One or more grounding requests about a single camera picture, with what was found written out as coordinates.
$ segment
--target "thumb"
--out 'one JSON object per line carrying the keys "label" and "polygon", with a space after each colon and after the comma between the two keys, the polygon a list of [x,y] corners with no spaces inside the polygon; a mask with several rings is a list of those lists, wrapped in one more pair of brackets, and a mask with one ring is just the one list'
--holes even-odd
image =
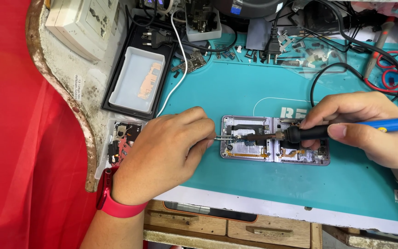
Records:
{"label": "thumb", "polygon": [[328,127],[328,135],[340,143],[358,147],[371,155],[381,155],[396,144],[393,134],[384,133],[365,124],[340,123]]}
{"label": "thumb", "polygon": [[200,160],[202,159],[203,154],[207,150],[209,146],[213,144],[213,139],[202,139],[197,142],[193,147],[191,147],[190,151],[187,155],[187,160],[185,161],[185,167],[187,169],[191,169],[192,173],[196,170]]}

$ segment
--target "red watch strap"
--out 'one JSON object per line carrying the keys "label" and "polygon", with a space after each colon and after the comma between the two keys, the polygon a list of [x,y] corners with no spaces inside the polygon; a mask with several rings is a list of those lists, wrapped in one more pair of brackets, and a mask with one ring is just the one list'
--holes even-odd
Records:
{"label": "red watch strap", "polygon": [[136,206],[123,205],[113,200],[110,196],[110,190],[107,190],[107,198],[101,210],[113,217],[130,218],[141,213],[147,206],[147,203],[148,202]]}

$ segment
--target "tweezers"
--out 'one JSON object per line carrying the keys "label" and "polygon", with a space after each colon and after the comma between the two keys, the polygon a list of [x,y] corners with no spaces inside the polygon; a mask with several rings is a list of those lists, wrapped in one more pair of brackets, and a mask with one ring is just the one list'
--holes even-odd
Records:
{"label": "tweezers", "polygon": [[214,140],[219,140],[219,141],[237,141],[236,138],[233,135],[216,136],[216,138]]}

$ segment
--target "drawer handle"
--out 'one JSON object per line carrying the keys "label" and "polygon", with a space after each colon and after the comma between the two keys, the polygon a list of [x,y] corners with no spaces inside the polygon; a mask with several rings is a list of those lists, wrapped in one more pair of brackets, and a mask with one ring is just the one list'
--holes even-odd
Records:
{"label": "drawer handle", "polygon": [[246,226],[246,230],[253,234],[278,236],[278,237],[291,237],[294,234],[293,230],[256,227],[256,226]]}
{"label": "drawer handle", "polygon": [[199,220],[199,216],[197,215],[190,215],[183,213],[170,213],[170,212],[156,211],[156,210],[148,210],[147,213],[151,217],[156,217],[156,218],[165,218],[165,219],[189,221],[189,222],[194,222]]}

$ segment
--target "wooden drawer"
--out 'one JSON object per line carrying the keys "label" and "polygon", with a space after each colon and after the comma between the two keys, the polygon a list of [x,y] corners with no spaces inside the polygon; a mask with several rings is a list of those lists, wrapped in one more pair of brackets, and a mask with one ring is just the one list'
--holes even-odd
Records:
{"label": "wooden drawer", "polygon": [[256,222],[228,221],[228,237],[310,248],[309,222],[259,215]]}
{"label": "wooden drawer", "polygon": [[226,232],[225,219],[167,210],[162,201],[156,200],[148,203],[144,224],[214,235]]}

